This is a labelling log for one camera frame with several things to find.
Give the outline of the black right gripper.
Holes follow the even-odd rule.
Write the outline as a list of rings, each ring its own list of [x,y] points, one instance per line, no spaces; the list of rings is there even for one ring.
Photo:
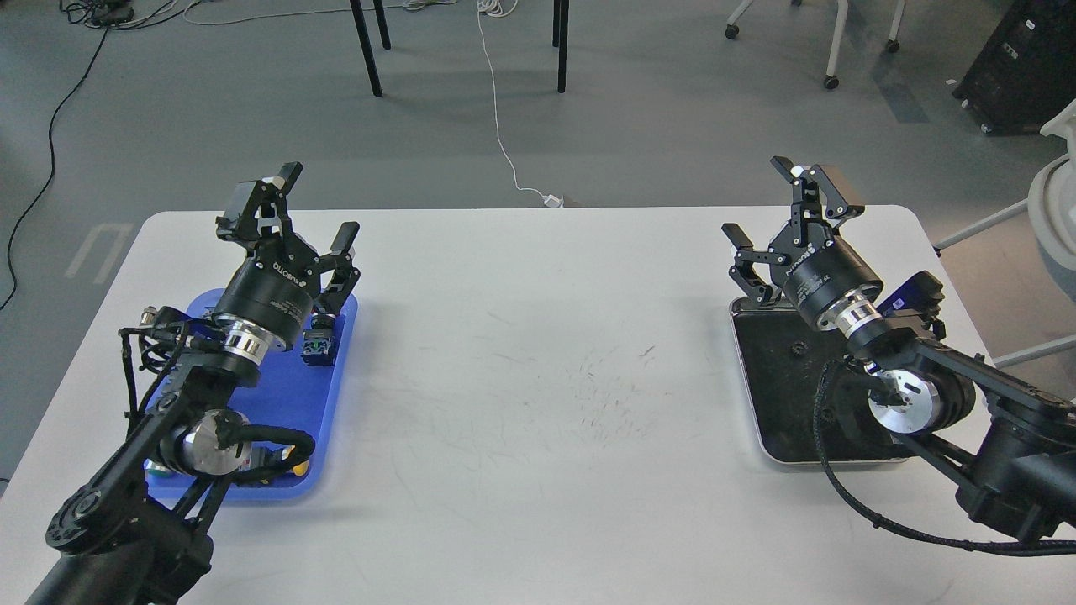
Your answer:
[[[849,292],[875,302],[883,290],[883,280],[838,237],[846,221],[865,214],[865,205],[837,167],[804,167],[779,155],[770,164],[792,185],[790,219],[763,249],[738,223],[723,223],[733,245],[730,279],[758,308],[793,306],[812,329],[834,329],[824,316],[834,302]],[[793,256],[795,247],[806,245]]]

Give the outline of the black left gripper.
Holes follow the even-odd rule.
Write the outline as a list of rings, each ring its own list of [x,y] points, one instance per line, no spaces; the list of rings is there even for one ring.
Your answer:
[[[277,175],[239,183],[215,219],[216,237],[247,254],[211,318],[221,329],[257,334],[281,351],[300,340],[313,314],[337,315],[362,278],[352,257],[358,222],[342,223],[322,256],[293,233],[286,195],[301,171],[301,161],[288,161]]]

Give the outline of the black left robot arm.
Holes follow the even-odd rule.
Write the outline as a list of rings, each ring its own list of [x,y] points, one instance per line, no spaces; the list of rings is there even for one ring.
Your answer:
[[[148,307],[119,332],[124,442],[51,517],[45,540],[59,560],[31,604],[174,604],[211,568],[210,526],[227,491],[314,455],[311,433],[252,423],[231,405],[257,386],[270,353],[296,350],[327,368],[342,344],[360,225],[342,223],[323,255],[308,245],[286,205],[302,169],[288,161],[235,188],[216,234],[245,261],[208,313]]]

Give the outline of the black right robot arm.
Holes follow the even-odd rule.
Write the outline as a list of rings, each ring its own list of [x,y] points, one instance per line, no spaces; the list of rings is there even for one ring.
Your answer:
[[[839,189],[835,167],[770,165],[792,188],[790,217],[763,250],[735,223],[730,279],[736,306],[770,318],[796,313],[805,329],[837,332],[845,355],[827,360],[815,383],[810,435],[822,470],[846,505],[873,527],[939,546],[1010,558],[1071,555],[1056,540],[1073,525],[1073,403],[946,344],[942,281],[928,271],[878,302],[883,280],[841,237],[864,206]],[[877,513],[839,481],[825,450],[824,402],[845,374],[866,386],[870,413],[900,452],[952,480],[968,519],[1006,541],[945,539]]]

